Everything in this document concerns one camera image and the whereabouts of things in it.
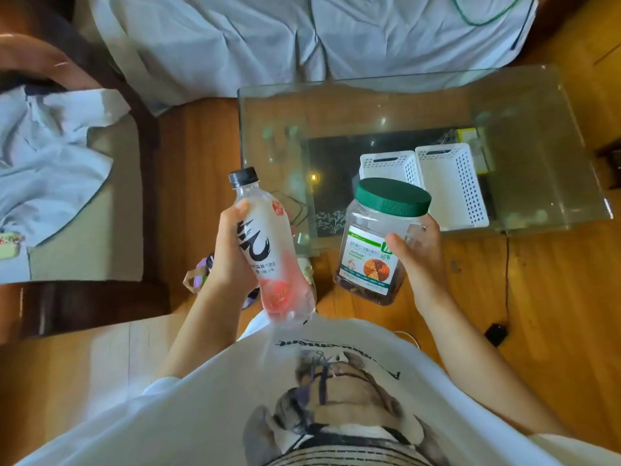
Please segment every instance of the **green cord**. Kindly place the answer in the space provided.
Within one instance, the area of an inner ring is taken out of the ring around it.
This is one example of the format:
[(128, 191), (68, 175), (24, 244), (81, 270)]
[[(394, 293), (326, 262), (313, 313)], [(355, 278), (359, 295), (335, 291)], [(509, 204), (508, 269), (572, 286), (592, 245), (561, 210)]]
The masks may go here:
[(489, 19), (487, 21), (484, 21), (483, 23), (475, 23), (474, 21), (470, 21), (468, 19), (468, 17), (464, 14), (464, 12), (462, 11), (461, 6), (459, 5), (459, 3), (457, 2), (457, 0), (451, 0), (453, 2), (453, 4), (455, 5), (455, 8), (457, 9), (457, 11), (459, 12), (460, 16), (462, 17), (462, 19), (464, 20), (464, 23), (470, 25), (470, 26), (476, 26), (476, 27), (481, 27), (481, 26), (487, 26), (488, 24), (493, 23), (494, 21), (496, 21), (497, 19), (503, 17), (505, 14), (507, 14), (509, 11), (511, 11), (513, 8), (516, 7), (516, 5), (521, 1), (521, 0), (515, 0), (513, 3), (511, 3), (509, 6), (507, 6), (507, 8), (503, 9), (500, 13), (498, 13), (496, 16), (494, 16), (492, 19)]

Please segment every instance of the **jar label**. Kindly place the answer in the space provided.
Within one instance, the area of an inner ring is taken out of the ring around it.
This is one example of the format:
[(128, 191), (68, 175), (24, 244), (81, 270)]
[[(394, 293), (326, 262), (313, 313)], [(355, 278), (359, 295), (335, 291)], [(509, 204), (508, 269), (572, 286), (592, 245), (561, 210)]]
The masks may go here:
[(382, 237), (350, 226), (338, 274), (347, 281), (379, 294), (388, 294), (399, 259)]

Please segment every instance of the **plastic jar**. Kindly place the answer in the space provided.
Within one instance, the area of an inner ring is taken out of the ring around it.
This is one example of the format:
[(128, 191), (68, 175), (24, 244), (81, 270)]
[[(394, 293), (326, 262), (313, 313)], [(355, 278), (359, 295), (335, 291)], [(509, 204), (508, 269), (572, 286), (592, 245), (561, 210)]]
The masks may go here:
[(430, 203), (431, 195), (413, 184), (361, 179), (347, 207), (334, 282), (376, 304), (392, 304), (405, 269), (386, 246), (386, 235), (393, 232), (412, 246)]

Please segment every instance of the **glass coffee table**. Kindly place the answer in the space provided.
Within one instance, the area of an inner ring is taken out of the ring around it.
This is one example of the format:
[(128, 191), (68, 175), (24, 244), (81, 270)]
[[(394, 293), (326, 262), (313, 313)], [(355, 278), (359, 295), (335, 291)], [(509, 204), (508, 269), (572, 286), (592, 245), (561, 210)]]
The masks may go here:
[(468, 142), (489, 234), (570, 228), (612, 213), (551, 66), (239, 92), (242, 164), (282, 201), (299, 256), (337, 249), (360, 156)]

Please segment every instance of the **perforated basket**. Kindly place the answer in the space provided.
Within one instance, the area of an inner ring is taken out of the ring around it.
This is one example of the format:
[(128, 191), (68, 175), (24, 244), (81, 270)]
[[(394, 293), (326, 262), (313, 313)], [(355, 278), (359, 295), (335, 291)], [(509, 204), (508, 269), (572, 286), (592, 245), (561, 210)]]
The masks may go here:
[(360, 157), (360, 178), (406, 181), (431, 194), (429, 214), (442, 230), (486, 227), (489, 218), (467, 143), (417, 147)]

